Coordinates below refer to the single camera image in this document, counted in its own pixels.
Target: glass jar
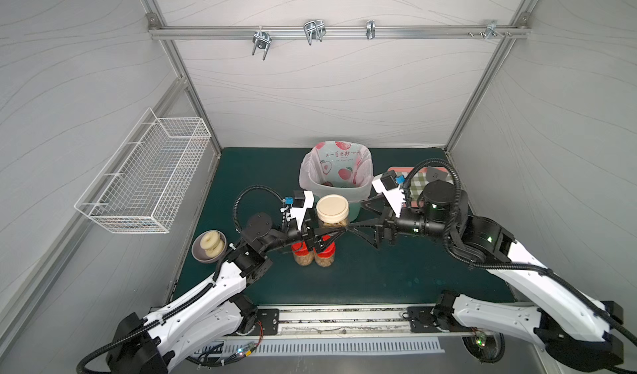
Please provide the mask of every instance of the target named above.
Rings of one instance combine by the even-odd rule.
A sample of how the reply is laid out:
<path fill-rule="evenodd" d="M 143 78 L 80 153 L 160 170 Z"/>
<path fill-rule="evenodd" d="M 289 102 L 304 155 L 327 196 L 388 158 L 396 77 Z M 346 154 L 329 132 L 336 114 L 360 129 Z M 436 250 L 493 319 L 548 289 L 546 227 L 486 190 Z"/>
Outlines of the glass jar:
<path fill-rule="evenodd" d="M 308 251 L 305 242 L 292 244 L 294 260 L 301 266 L 308 266 L 314 260 L 314 251 Z"/>
<path fill-rule="evenodd" d="M 321 227 L 345 227 L 349 225 L 347 216 L 349 215 L 349 204 L 342 195 L 330 194 L 321 198 L 317 203 L 318 224 Z M 336 245 L 331 243 L 328 248 L 320 254 L 314 254 L 317 264 L 328 267 L 334 262 Z"/>

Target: checkered cloth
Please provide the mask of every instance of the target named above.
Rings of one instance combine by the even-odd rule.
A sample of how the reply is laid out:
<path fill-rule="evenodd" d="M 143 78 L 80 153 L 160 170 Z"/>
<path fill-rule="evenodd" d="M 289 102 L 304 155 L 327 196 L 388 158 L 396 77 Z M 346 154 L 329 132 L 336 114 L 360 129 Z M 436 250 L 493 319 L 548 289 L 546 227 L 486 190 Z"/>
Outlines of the checkered cloth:
<path fill-rule="evenodd" d="M 443 167 L 436 167 L 436 168 L 441 171 L 447 172 L 447 170 L 444 169 Z M 397 177 L 401 175 L 404 177 L 407 177 L 407 175 L 409 174 L 409 172 L 411 172 L 412 169 L 413 169 L 413 166 L 410 166 L 410 167 L 393 166 L 389 168 L 387 171 L 395 171 Z M 411 185 L 409 188 L 410 195 L 411 195 L 411 206 L 417 206 L 416 200 L 418 200 L 418 196 L 420 195 L 420 193 L 422 193 L 423 189 L 425 188 L 425 185 L 428 184 L 427 179 L 425 178 L 426 176 L 427 176 L 427 168 L 422 168 L 411 179 Z M 451 184 L 453 183 L 453 181 L 450 179 L 450 176 L 448 175 L 446 180 Z"/>

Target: trash can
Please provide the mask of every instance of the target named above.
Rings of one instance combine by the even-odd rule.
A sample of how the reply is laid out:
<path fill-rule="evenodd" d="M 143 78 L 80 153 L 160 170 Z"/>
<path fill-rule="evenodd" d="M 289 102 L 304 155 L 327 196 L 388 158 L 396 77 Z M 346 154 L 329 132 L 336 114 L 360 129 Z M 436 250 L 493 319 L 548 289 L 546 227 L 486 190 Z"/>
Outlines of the trash can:
<path fill-rule="evenodd" d="M 301 163 L 299 185 L 317 197 L 339 194 L 349 203 L 349 221 L 358 217 L 370 196 L 374 168 L 367 147 L 347 141 L 323 141 Z"/>

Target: metal hook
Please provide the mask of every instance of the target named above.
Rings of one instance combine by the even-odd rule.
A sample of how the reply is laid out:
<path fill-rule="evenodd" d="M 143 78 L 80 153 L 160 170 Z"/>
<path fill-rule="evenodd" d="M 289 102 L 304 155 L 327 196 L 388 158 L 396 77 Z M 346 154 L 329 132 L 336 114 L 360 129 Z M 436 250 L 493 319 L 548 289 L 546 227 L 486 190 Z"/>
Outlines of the metal hook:
<path fill-rule="evenodd" d="M 374 39 L 376 37 L 376 22 L 374 20 L 367 21 L 367 39 Z"/>
<path fill-rule="evenodd" d="M 306 24 L 303 24 L 303 32 L 308 39 L 308 44 L 312 45 L 312 35 L 316 35 L 316 39 L 318 39 L 319 42 L 323 42 L 325 24 L 323 20 L 310 20 Z"/>
<path fill-rule="evenodd" d="M 267 33 L 263 31 L 257 31 L 252 36 L 252 42 L 254 42 L 254 46 L 252 47 L 252 55 L 259 49 L 265 49 L 263 52 L 263 60 L 266 59 L 267 51 L 270 49 L 270 45 L 272 44 L 272 38 Z"/>

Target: beige jar lid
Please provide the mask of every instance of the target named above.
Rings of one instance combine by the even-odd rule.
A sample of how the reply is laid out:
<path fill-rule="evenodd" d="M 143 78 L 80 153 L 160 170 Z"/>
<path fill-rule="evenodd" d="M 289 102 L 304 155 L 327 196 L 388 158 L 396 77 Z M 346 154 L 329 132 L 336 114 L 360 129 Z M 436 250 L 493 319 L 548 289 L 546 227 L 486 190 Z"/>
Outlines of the beige jar lid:
<path fill-rule="evenodd" d="M 329 194 L 317 203 L 317 215 L 325 223 L 336 224 L 347 218 L 350 206 L 342 195 Z"/>

